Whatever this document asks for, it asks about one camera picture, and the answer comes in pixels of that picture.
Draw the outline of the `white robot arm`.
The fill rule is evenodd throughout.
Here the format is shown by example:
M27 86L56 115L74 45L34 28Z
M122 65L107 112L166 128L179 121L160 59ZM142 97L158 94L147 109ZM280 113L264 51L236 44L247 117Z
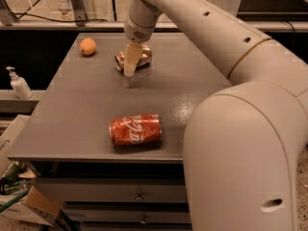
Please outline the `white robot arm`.
M192 231L297 231L306 63L207 0L131 0L126 37L149 40L161 14L231 83L201 102L185 129Z

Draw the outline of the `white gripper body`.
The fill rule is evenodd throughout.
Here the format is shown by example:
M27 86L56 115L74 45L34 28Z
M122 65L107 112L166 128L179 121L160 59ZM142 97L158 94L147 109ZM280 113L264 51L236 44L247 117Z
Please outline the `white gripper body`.
M124 22L125 36L137 43L149 41L161 14L160 10L143 0L131 0Z

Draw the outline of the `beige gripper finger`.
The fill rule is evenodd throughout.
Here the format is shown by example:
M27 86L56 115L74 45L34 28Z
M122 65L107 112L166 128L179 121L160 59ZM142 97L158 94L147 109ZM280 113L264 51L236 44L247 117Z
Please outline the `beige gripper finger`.
M124 50L124 75L132 77L142 54L142 46L137 42L130 42Z

